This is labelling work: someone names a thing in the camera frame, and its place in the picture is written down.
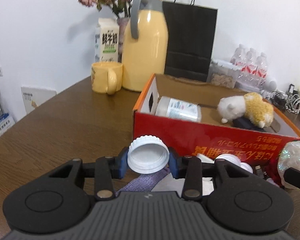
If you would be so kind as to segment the yellow mug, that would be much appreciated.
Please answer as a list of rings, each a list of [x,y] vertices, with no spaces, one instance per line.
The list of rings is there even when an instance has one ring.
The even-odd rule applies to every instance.
[[[91,88],[95,93],[113,95],[122,88],[123,65],[95,62],[91,65]]]

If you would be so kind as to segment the clear jar with label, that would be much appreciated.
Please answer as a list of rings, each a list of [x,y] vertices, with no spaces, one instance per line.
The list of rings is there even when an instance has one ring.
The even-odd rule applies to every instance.
[[[201,122],[202,120],[199,105],[166,96],[160,98],[155,115],[192,122]]]

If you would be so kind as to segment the blue white box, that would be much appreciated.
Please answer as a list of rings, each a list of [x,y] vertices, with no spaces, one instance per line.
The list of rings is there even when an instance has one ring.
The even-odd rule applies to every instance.
[[[9,113],[5,113],[0,116],[0,137],[14,124],[15,120]]]

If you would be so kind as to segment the black paper bag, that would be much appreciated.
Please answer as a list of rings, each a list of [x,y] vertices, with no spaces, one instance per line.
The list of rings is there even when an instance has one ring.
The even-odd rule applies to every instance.
[[[165,74],[197,81],[207,81],[217,9],[176,1],[163,2],[168,27]]]

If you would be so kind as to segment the white jar lid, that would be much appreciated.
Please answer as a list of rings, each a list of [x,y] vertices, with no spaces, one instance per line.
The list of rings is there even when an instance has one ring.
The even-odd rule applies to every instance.
[[[169,158],[170,152],[160,138],[144,135],[130,144],[127,164],[136,173],[151,174],[162,170]]]

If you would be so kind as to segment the navy zipper case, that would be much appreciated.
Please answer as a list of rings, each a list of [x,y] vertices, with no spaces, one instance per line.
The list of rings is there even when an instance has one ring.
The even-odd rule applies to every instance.
[[[232,121],[233,126],[241,129],[247,129],[251,131],[258,131],[258,132],[265,132],[263,128],[259,128],[255,126],[249,119],[245,117],[240,117],[237,119],[234,119]]]

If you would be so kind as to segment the glass flower vase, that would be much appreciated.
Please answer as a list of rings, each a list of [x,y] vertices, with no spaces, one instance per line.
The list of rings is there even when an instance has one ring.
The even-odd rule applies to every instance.
[[[117,24],[119,25],[119,46],[118,46],[118,61],[122,61],[122,50],[123,50],[123,42],[125,38],[125,29],[129,22],[129,17],[118,18]]]

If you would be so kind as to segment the white yellow plush hamster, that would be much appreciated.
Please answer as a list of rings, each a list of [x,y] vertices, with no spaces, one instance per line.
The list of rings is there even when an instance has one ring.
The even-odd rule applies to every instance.
[[[266,128],[274,120],[274,107],[256,92],[221,98],[217,111],[223,124],[245,117],[258,128]]]

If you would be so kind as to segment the yellow thermos jug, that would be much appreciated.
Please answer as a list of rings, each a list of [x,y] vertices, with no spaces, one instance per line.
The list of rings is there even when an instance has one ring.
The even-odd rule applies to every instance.
[[[167,45],[162,0],[133,0],[123,42],[122,87],[140,92],[153,74],[164,74]]]

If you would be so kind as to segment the water bottle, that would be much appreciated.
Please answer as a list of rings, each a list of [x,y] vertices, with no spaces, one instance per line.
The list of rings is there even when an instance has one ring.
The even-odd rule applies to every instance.
[[[268,74],[268,60],[265,53],[261,53],[256,59],[256,71],[254,74],[254,82],[259,88],[263,86]]]
[[[250,48],[250,50],[246,53],[245,62],[242,68],[242,80],[245,83],[251,83],[254,80],[257,64],[256,64],[256,50],[254,48]]]
[[[243,44],[239,44],[238,48],[236,48],[230,62],[239,68],[240,71],[245,71],[246,52]]]

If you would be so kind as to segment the water bottle right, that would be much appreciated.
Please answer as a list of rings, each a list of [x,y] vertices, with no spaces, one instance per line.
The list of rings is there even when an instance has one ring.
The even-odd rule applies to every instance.
[[[256,71],[254,74],[254,82],[259,88],[263,86],[268,74],[268,60],[265,53],[261,53],[256,59]]]

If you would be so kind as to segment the clear snack container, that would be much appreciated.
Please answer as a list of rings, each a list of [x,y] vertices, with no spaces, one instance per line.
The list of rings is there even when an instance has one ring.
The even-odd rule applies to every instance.
[[[216,86],[234,88],[239,76],[239,68],[231,62],[212,59],[207,81]]]

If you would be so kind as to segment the purple cloth pouch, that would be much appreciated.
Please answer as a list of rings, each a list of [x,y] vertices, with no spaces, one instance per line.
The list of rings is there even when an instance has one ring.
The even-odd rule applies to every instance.
[[[115,196],[118,196],[121,192],[151,192],[154,187],[169,174],[170,169],[168,167],[155,173],[141,174],[138,178],[133,179],[126,186],[119,189],[115,193]]]

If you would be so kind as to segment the white wall calendar board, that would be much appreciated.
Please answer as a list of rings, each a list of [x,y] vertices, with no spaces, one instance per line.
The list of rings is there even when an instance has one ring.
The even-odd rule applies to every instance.
[[[57,92],[45,88],[21,87],[21,94],[26,114],[29,114],[41,104],[54,97]]]

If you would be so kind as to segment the white milk carton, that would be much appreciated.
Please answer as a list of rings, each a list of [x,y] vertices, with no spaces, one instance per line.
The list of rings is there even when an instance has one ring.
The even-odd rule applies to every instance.
[[[118,61],[119,25],[114,19],[99,18],[95,29],[95,62]]]

